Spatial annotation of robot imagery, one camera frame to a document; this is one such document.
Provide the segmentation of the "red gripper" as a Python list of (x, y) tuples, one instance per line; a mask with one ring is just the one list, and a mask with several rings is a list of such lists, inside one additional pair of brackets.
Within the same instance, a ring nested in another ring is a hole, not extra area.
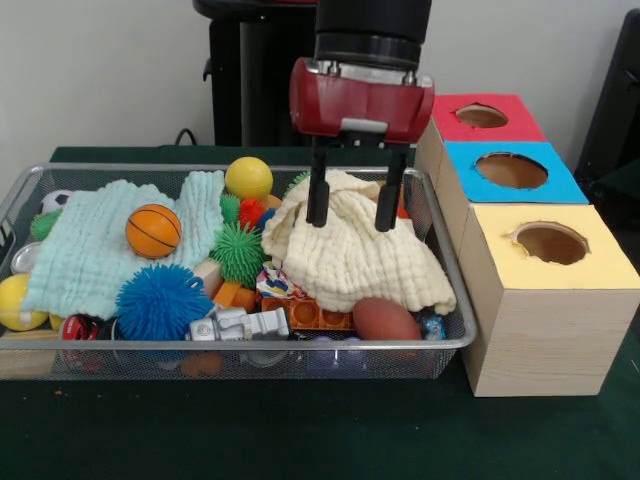
[[(435, 85), (429, 76), (311, 58), (298, 59), (289, 82), (289, 110), (294, 128), (303, 134), (336, 138), (344, 132), (376, 134), (391, 154), (380, 188), (375, 227), (395, 227), (410, 147), (429, 122)], [(306, 221), (326, 225), (330, 186), (326, 181), (331, 138), (312, 139), (312, 161)]]

